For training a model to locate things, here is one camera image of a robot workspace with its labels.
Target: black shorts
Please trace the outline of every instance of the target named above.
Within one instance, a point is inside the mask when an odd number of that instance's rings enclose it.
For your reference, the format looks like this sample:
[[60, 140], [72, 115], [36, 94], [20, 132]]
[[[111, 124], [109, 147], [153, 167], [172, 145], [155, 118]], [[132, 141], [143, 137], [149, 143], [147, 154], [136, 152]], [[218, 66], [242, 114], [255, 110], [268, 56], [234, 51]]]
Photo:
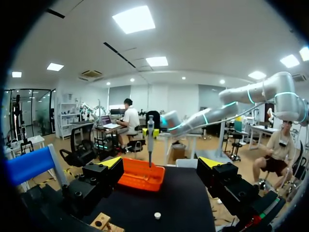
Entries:
[[277, 176], [282, 176], [281, 172], [288, 165], [283, 160], [274, 159], [272, 157], [265, 157], [266, 167], [261, 168], [263, 172], [269, 171], [271, 173], [276, 173]]

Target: orange tray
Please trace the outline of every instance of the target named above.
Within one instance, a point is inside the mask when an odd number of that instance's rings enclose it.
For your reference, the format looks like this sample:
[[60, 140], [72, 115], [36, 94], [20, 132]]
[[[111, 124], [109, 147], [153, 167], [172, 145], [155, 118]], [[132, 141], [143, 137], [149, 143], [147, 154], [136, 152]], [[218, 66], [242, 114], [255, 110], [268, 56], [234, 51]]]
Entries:
[[119, 184], [136, 189], [159, 191], [165, 174], [164, 167], [157, 167], [152, 163], [150, 168], [149, 162], [129, 158], [123, 158], [123, 163], [125, 173], [118, 181]]

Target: ceiling light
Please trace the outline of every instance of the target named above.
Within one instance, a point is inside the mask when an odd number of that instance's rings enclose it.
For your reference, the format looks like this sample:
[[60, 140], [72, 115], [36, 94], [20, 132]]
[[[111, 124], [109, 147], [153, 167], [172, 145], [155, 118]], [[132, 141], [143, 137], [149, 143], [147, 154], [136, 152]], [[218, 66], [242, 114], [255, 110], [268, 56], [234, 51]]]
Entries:
[[248, 75], [249, 77], [256, 79], [256, 80], [260, 80], [263, 79], [264, 77], [266, 77], [265, 73], [262, 73], [260, 71], [254, 71], [253, 73]]
[[50, 63], [47, 67], [47, 70], [59, 71], [63, 68], [64, 65]]
[[308, 47], [303, 47], [300, 51], [299, 51], [303, 61], [307, 61], [309, 60], [309, 48]]
[[157, 66], [168, 66], [168, 60], [166, 57], [151, 57], [146, 58], [146, 61], [151, 67], [157, 67]]
[[296, 65], [299, 65], [299, 61], [296, 59], [294, 55], [289, 55], [283, 59], [280, 60], [282, 64], [284, 64], [287, 68], [294, 67]]
[[155, 28], [148, 6], [139, 6], [112, 17], [125, 34]]
[[12, 72], [12, 77], [21, 77], [21, 72]]

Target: keyboard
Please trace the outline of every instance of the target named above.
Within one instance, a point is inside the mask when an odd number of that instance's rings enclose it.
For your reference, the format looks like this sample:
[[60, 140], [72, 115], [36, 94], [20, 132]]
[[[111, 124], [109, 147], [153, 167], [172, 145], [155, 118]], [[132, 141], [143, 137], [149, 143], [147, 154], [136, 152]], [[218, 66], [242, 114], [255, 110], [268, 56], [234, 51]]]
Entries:
[[110, 124], [104, 125], [103, 127], [104, 127], [104, 128], [108, 128], [108, 129], [114, 129], [114, 128], [120, 127], [120, 125], [110, 123]]

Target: glass wall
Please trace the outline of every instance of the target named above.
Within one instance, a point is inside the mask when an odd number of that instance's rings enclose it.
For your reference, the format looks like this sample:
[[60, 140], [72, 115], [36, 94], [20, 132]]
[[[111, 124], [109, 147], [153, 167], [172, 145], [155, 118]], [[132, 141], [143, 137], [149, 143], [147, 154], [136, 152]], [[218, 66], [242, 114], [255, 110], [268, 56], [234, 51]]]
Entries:
[[12, 89], [4, 91], [2, 101], [2, 134], [4, 141], [22, 139], [21, 125], [28, 138], [52, 133], [50, 120], [50, 90]]

